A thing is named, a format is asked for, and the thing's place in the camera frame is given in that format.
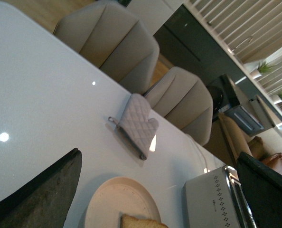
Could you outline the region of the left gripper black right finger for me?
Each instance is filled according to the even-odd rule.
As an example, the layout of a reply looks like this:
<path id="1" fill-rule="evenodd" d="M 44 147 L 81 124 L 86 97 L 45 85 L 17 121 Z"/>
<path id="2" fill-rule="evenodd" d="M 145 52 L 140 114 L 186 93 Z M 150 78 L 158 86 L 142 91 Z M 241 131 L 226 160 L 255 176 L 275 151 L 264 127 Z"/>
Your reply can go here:
<path id="1" fill-rule="evenodd" d="M 236 168 L 256 225 L 282 228 L 282 175 L 245 152 Z"/>

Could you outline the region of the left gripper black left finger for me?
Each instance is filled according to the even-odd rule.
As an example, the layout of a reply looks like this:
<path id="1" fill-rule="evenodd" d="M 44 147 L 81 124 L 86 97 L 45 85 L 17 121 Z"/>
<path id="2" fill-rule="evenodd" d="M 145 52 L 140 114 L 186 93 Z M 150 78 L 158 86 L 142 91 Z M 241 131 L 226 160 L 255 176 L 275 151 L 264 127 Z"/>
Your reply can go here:
<path id="1" fill-rule="evenodd" d="M 82 153 L 74 148 L 0 202 L 0 228 L 61 228 L 74 199 Z"/>

